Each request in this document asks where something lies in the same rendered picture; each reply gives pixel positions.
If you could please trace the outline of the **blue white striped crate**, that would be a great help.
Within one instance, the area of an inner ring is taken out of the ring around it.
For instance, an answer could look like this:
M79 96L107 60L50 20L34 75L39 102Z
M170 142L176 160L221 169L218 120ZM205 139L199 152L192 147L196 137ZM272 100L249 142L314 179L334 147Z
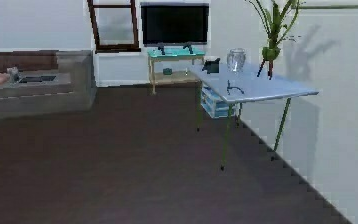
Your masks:
M213 119L228 117L229 105L205 84L201 89L201 106Z

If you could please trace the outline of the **small black box object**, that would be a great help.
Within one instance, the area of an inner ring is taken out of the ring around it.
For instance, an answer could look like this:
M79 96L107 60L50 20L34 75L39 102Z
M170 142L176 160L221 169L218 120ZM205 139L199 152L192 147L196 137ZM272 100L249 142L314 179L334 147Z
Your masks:
M219 62L220 59L216 58L213 60L206 60L203 64L203 71L206 71L208 74L218 73L219 72Z

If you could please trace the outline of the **teal top television stand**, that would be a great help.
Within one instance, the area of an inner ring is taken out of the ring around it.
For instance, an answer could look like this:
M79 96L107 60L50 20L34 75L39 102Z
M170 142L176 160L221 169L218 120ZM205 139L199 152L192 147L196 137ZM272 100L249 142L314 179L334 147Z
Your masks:
M152 85L152 94L155 95L157 85L197 82L195 74L188 68L183 71L174 71L171 75L165 75L163 72L155 71L156 63L190 61L191 64L194 65L196 60L204 62L205 52L197 48L192 48L191 50L181 48L165 48L164 50L148 50L147 55L149 81Z

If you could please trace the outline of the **black eyeglasses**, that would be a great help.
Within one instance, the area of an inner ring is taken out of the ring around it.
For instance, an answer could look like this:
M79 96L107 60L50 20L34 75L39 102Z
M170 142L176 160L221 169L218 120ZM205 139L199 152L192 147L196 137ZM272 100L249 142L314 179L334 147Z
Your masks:
M232 86L230 80L227 80L227 87L226 87L227 94L231 95L232 90L238 90L241 94L245 94L245 92L240 87Z

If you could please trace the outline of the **pale blue green-legged table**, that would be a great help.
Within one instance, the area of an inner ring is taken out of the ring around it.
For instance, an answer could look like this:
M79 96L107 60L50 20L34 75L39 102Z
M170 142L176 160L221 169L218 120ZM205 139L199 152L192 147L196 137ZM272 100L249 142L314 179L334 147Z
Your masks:
M229 71L225 64L219 65L218 73L208 74L206 71L203 71L202 68L203 65L192 65L189 68L200 82L200 88L198 90L199 109L203 109L201 106L201 89L203 84L210 87L229 105L228 117L226 117L227 128L224 143L227 143L229 136L230 118L233 115L240 118L243 104L285 99L285 107L275 138L275 145L272 149L272 152L275 153L279 147L280 137L284 130L291 99L319 94L318 90L284 76L275 75L272 79L258 77L254 73L254 67L251 64L246 65L242 72ZM238 90L232 90L231 95L228 95L226 91L227 80L230 80L232 86L240 87L245 94L241 94Z

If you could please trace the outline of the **clear glass vase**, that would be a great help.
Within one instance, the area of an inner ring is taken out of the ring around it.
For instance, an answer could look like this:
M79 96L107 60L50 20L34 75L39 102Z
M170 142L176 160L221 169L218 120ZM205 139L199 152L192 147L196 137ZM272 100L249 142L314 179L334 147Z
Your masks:
M231 49L227 54L227 66L232 72L241 72L246 61L246 52L242 48Z

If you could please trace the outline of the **black television set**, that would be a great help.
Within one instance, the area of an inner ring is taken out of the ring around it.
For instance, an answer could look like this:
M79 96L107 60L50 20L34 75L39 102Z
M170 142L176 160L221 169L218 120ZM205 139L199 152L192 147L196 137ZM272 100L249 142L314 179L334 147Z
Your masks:
M142 2L140 8L144 46L207 44L208 3Z

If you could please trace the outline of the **brown framed window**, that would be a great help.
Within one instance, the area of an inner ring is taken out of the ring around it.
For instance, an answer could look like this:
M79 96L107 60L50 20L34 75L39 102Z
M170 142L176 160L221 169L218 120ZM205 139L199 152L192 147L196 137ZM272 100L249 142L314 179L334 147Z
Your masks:
M97 53L140 52L136 0L86 0Z

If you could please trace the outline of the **green house plant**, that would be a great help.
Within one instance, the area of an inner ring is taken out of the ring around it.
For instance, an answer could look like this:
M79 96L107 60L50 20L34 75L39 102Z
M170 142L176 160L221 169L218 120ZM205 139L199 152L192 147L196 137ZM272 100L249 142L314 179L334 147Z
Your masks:
M267 35L267 45L261 50L262 62L259 66L257 76L261 75L265 63L268 63L267 76L273 77L274 61L281 52L279 45L284 40L289 40L287 34L296 22L299 9L302 5L300 0L287 0L283 8L280 8L275 0L272 1L272 11L265 9L260 0L245 0L257 12Z

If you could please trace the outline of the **grey sofa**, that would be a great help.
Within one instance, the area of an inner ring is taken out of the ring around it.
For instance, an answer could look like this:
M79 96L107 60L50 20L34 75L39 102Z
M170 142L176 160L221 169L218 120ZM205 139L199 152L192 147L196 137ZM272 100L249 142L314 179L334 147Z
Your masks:
M46 113L83 111L96 95L93 52L90 50L0 52L0 73L17 67L20 79L49 76L51 82L0 85L0 119Z

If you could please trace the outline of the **black laptop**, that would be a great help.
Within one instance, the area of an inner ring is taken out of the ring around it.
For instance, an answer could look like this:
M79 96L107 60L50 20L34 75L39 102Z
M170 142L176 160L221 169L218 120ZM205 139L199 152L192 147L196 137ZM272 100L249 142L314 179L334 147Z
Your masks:
M56 78L55 75L49 76L26 76L19 80L19 83L40 83L40 82L51 82Z

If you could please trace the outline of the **small grey object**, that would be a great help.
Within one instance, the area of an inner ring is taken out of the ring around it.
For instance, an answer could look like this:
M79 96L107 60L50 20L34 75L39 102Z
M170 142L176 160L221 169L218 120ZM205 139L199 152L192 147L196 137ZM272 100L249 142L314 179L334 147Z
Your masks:
M7 73L10 75L10 81L12 83L18 82L20 77L19 77L19 70L17 67L10 67L7 69Z

